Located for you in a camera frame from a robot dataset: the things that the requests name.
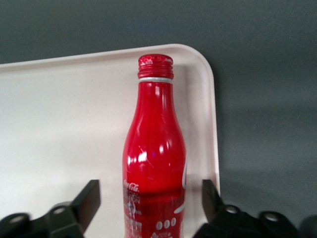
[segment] gray wall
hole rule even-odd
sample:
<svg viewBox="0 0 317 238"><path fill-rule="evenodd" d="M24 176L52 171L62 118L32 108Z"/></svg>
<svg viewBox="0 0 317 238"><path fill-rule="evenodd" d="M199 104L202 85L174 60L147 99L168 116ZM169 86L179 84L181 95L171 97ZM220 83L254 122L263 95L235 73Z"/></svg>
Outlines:
<svg viewBox="0 0 317 238"><path fill-rule="evenodd" d="M0 63L168 43L213 68L224 200L317 214L317 1L0 1Z"/></svg>

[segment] coca-cola bottle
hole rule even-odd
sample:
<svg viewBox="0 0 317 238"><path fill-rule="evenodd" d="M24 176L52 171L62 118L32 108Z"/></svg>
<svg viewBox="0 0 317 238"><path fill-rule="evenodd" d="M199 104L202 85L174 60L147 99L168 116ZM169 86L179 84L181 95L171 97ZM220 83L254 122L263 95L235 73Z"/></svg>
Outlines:
<svg viewBox="0 0 317 238"><path fill-rule="evenodd" d="M183 237L186 152L172 64L165 55L139 58L138 102L122 160L125 238Z"/></svg>

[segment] red screw cap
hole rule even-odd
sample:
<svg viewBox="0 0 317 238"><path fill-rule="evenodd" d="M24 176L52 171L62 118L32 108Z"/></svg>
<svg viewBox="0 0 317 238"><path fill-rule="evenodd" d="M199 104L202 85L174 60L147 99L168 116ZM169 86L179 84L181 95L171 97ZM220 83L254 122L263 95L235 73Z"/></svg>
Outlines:
<svg viewBox="0 0 317 238"><path fill-rule="evenodd" d="M139 58L139 78L162 77L173 79L173 59L166 55L150 54Z"/></svg>

